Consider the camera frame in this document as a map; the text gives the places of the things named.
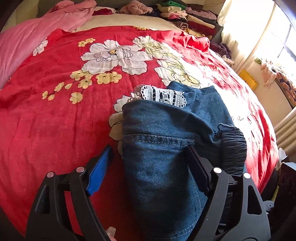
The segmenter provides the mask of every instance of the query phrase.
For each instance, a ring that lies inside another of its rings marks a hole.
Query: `yellow flower print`
[[[90,85],[92,85],[92,80],[91,80],[91,77],[88,77],[88,78],[85,78],[85,79],[79,81],[78,88],[82,87],[83,89],[86,89]]]
[[[86,45],[87,43],[93,43],[94,41],[95,41],[94,38],[90,38],[90,39],[86,39],[86,40],[84,40],[84,41],[80,41],[80,42],[78,43],[78,47],[85,47],[85,45]]]
[[[72,86],[72,83],[70,83],[70,84],[67,84],[67,85],[65,86],[65,89],[66,89],[66,90],[68,90],[68,89],[70,89],[70,88],[71,88],[71,86]]]
[[[48,97],[48,100],[53,100],[54,99],[54,95],[50,95],[49,97]]]
[[[148,28],[144,28],[144,27],[137,27],[137,26],[133,26],[134,28],[138,29],[138,30],[147,30]]]
[[[117,72],[112,72],[112,73],[103,73],[103,74],[99,74],[96,76],[96,78],[98,79],[98,84],[109,84],[110,82],[114,82],[114,83],[118,83],[119,80],[122,78],[121,74],[118,74]]]
[[[85,42],[86,43],[93,43],[95,41],[94,38],[90,38],[90,39],[86,39]]]
[[[80,78],[82,78],[83,76],[85,78],[93,77],[93,75],[90,74],[88,71],[87,72],[82,72],[82,70],[78,70],[78,71],[72,72],[72,74],[70,75],[70,78],[75,79],[75,80],[80,80]]]
[[[87,42],[85,42],[85,41],[80,41],[80,42],[78,43],[78,47],[85,47],[86,44],[87,44]]]
[[[64,82],[59,83],[56,88],[54,89],[54,91],[59,92],[64,86]]]
[[[42,93],[42,99],[43,100],[46,99],[47,95],[48,95],[48,91],[43,92]]]
[[[79,103],[83,98],[83,95],[79,92],[74,92],[71,95],[72,97],[70,98],[70,101],[72,101],[72,104]]]

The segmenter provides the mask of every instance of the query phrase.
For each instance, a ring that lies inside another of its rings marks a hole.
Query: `white lace trim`
[[[187,101],[183,96],[184,92],[170,89],[160,89],[151,85],[138,85],[134,90],[135,96],[128,99],[128,103],[135,100],[153,100],[183,108]]]

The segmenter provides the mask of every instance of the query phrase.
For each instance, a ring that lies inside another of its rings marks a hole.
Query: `jeans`
[[[129,192],[146,240],[188,238],[207,201],[185,160],[184,149],[225,172],[241,175],[247,145],[213,86],[185,92],[184,108],[137,100],[123,106],[123,161]]]

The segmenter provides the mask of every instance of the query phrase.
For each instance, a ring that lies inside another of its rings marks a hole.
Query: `blue gripper pad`
[[[87,193],[92,196],[98,191],[105,177],[108,163],[112,159],[112,148],[108,146],[100,156],[97,164],[89,175],[89,185],[86,189]]]

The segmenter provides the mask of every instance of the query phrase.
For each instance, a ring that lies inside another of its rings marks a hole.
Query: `red bedspread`
[[[71,172],[109,143],[115,157],[92,203],[118,241],[141,240],[118,153],[122,105],[140,84],[214,85],[244,133],[247,170],[262,191],[278,159],[272,125],[244,81],[208,51],[207,38],[114,26],[58,29],[47,42],[0,91],[0,205],[20,232],[46,173]]]

